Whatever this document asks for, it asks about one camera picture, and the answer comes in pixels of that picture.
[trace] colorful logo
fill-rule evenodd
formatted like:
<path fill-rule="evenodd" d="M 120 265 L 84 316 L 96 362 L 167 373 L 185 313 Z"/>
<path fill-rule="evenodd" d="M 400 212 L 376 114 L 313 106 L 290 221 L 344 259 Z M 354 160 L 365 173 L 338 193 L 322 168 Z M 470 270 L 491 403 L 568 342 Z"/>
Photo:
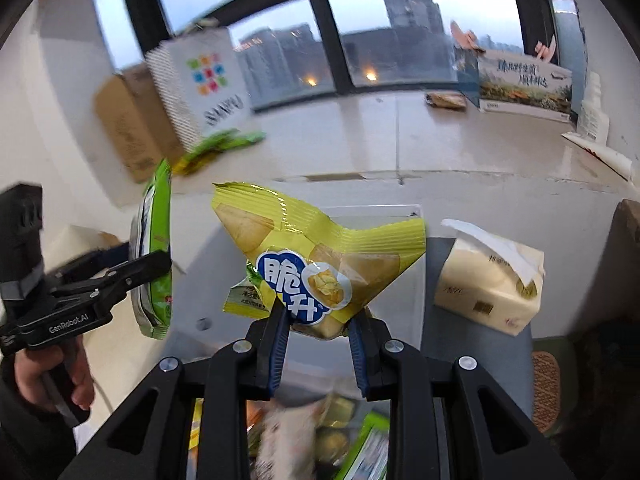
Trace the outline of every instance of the colorful logo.
<path fill-rule="evenodd" d="M 225 67 L 220 63 L 219 54 L 206 54 L 187 61 L 191 69 L 191 76 L 200 95 L 217 92 L 221 86 L 227 86 L 229 81 L 225 76 Z"/>

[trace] screw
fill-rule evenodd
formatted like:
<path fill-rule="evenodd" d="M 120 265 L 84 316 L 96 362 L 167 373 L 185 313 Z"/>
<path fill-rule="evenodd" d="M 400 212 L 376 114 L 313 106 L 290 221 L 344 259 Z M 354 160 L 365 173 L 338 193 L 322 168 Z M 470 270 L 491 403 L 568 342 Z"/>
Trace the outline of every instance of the screw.
<path fill-rule="evenodd" d="M 458 364 L 460 365 L 460 368 L 464 368 L 465 370 L 474 370 L 476 366 L 478 366 L 478 361 L 468 355 L 465 355 L 458 359 Z"/>
<path fill-rule="evenodd" d="M 208 317 L 203 317 L 196 321 L 196 328 L 201 332 L 204 332 L 205 330 L 211 328 L 211 325 L 212 322 Z"/>
<path fill-rule="evenodd" d="M 178 362 L 175 357 L 165 357 L 160 361 L 159 367 L 163 372 L 171 372 L 178 367 Z"/>
<path fill-rule="evenodd" d="M 240 341 L 236 341 L 234 343 L 234 352 L 238 354 L 244 354 L 251 350 L 251 343 L 249 343 L 246 339 L 241 339 Z"/>
<path fill-rule="evenodd" d="M 385 343 L 385 350 L 392 354 L 397 354 L 404 350 L 404 344 L 402 341 L 398 341 L 398 339 L 390 339 Z"/>

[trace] green snack bag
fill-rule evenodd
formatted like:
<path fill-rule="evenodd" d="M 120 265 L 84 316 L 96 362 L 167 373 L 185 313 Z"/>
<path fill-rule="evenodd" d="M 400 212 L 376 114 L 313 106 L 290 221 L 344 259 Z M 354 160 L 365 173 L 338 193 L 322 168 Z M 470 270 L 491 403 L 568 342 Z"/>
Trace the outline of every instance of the green snack bag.
<path fill-rule="evenodd" d="M 178 175 L 188 175 L 200 170 L 220 153 L 228 152 L 236 148 L 244 148 L 251 144 L 257 144 L 263 140 L 265 134 L 262 132 L 251 132 L 241 134 L 240 130 L 233 128 L 223 130 L 212 136 L 206 137 L 201 143 L 184 155 L 175 165 L 174 173 Z"/>
<path fill-rule="evenodd" d="M 131 225 L 130 260 L 159 250 L 171 254 L 170 205 L 171 167 L 163 160 L 146 186 L 144 199 Z M 140 332 L 153 339 L 164 339 L 171 322 L 171 271 L 133 289 L 131 303 Z"/>
<path fill-rule="evenodd" d="M 334 480 L 385 479 L 388 448 L 389 419 L 375 412 L 369 413 Z"/>

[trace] potato chip bag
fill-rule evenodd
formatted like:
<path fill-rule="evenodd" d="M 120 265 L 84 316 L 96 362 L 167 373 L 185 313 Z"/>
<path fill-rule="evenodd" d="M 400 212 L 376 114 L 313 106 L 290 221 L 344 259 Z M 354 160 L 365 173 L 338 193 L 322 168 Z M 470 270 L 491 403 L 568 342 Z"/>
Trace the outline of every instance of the potato chip bag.
<path fill-rule="evenodd" d="M 213 209 L 248 259 L 247 280 L 232 289 L 228 312 L 266 317 L 278 296 L 295 330 L 332 339 L 426 248 L 421 218 L 347 229 L 318 208 L 265 187 L 214 186 Z M 265 308 L 252 306 L 251 286 Z"/>

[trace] tissue box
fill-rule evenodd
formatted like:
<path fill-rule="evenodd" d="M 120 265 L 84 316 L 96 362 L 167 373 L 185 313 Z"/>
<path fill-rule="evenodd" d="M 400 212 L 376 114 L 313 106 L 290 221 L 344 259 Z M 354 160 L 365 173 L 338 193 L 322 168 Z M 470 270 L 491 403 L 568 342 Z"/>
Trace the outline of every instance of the tissue box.
<path fill-rule="evenodd" d="M 518 335 L 540 310 L 544 253 L 491 235 L 517 250 L 535 269 L 524 286 L 510 264 L 471 237 L 457 238 L 436 288 L 435 304 L 500 332 Z"/>

